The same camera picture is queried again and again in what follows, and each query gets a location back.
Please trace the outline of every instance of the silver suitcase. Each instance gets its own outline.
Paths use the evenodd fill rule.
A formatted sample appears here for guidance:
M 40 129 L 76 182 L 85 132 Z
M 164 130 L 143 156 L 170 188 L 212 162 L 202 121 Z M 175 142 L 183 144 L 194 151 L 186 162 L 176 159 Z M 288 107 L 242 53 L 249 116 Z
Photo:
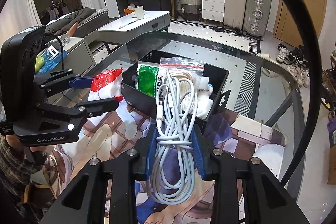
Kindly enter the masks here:
M 224 25 L 241 29 L 243 27 L 246 0 L 225 0 Z
M 243 26 L 246 32 L 262 39 L 266 32 L 272 0 L 247 0 Z

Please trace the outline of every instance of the white mug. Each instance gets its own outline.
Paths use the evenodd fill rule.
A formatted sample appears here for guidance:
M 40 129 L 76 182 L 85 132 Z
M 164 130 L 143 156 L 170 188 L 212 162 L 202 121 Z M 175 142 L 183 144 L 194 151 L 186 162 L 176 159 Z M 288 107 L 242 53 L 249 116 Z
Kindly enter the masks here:
M 135 10 L 136 18 L 138 20 L 144 18 L 143 6 L 135 7 L 134 10 Z

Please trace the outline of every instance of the luggage handle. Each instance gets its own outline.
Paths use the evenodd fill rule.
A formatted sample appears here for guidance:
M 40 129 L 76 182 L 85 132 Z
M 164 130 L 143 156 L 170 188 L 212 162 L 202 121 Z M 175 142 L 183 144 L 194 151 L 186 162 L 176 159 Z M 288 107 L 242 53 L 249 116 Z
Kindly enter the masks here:
M 263 12 L 261 10 L 258 10 L 257 12 L 254 12 L 255 16 L 258 16 L 256 20 L 260 20 L 263 17 Z

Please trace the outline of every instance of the yellow object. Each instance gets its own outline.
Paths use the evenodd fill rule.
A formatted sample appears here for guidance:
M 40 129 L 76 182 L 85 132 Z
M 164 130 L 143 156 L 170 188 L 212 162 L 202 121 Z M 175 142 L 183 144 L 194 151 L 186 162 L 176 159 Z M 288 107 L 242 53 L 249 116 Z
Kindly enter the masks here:
M 42 56 L 36 56 L 35 73 L 37 73 L 44 65 L 44 58 Z

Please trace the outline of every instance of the black box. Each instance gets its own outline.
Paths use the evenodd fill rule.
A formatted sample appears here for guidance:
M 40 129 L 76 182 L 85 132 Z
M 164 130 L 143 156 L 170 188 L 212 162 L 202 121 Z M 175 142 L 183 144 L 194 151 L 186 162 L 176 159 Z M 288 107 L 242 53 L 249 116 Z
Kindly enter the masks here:
M 171 58 L 182 56 L 168 52 L 152 50 L 139 61 L 160 64 L 161 57 Z M 121 82 L 121 93 L 129 105 L 132 105 L 135 109 L 139 110 L 143 114 L 156 119 L 156 99 L 137 90 L 135 88 L 134 81 L 132 80 L 132 76 L 137 75 L 137 68 L 138 62 L 133 64 L 122 74 L 123 80 Z M 213 86 L 213 93 L 210 96 L 210 99 L 213 100 L 213 105 L 205 119 L 201 119 L 199 117 L 196 117 L 195 119 L 195 124 L 199 125 L 202 132 L 204 131 L 210 116 L 222 112 L 226 107 L 231 90 L 228 90 L 222 94 L 221 91 L 225 86 L 228 75 L 229 71 L 227 70 L 209 64 L 204 64 L 203 76 L 209 77 L 209 83 Z M 225 100 L 222 102 L 222 105 L 219 106 L 223 97 L 225 97 Z

